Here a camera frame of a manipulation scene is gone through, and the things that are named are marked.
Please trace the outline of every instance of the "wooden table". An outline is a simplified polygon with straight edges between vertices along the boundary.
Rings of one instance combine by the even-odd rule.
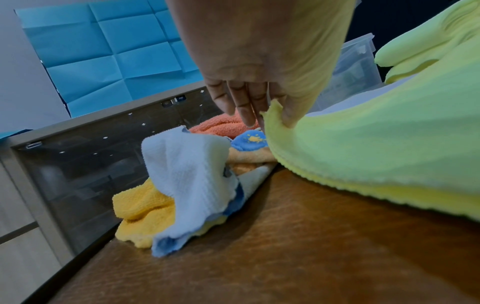
[[[480,302],[480,224],[279,167],[226,224],[166,258],[111,241],[51,303]]]

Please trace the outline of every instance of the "metal frame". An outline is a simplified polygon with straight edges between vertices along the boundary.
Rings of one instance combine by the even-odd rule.
[[[109,116],[128,112],[163,100],[169,100],[177,95],[186,94],[204,86],[205,83],[199,81],[88,115],[69,119],[38,130],[18,134],[7,138],[0,143],[0,162],[4,165],[25,205],[38,223],[47,242],[62,266],[71,261],[75,255],[67,240],[64,238],[62,231],[50,214],[50,211],[45,205],[45,202],[35,184],[31,180],[15,148],[25,144],[38,142],[45,137],[79,128],[98,120],[105,119]]]

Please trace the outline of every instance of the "transparent plastic box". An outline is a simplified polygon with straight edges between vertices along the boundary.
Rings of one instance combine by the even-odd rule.
[[[370,33],[343,44],[331,80],[309,113],[324,110],[350,96],[383,85],[374,62],[373,38]]]

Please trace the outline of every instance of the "finger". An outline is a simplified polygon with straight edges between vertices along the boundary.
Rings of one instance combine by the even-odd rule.
[[[271,100],[277,99],[282,106],[285,105],[287,94],[278,83],[270,82],[268,84],[268,94],[270,95]]]
[[[268,83],[266,82],[248,83],[248,95],[250,96],[251,106],[262,130],[264,129],[264,118],[260,115],[260,112],[265,112],[269,109],[267,90]]]
[[[210,93],[211,99],[215,102],[216,106],[220,108],[224,113],[230,116],[235,114],[235,103],[227,95],[224,82],[222,80],[216,80],[211,78],[205,78],[206,89]]]
[[[248,127],[255,125],[255,114],[250,104],[249,94],[247,92],[247,85],[243,81],[227,81],[226,83],[230,89],[233,102],[235,103],[241,120]]]
[[[293,128],[315,103],[316,97],[293,98],[288,95],[281,112],[281,120],[288,128]]]

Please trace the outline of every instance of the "dark background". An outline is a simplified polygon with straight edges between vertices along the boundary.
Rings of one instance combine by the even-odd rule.
[[[458,0],[362,0],[353,15],[346,41],[373,33],[373,43],[378,50],[456,2]],[[378,69],[385,80],[389,68]]]

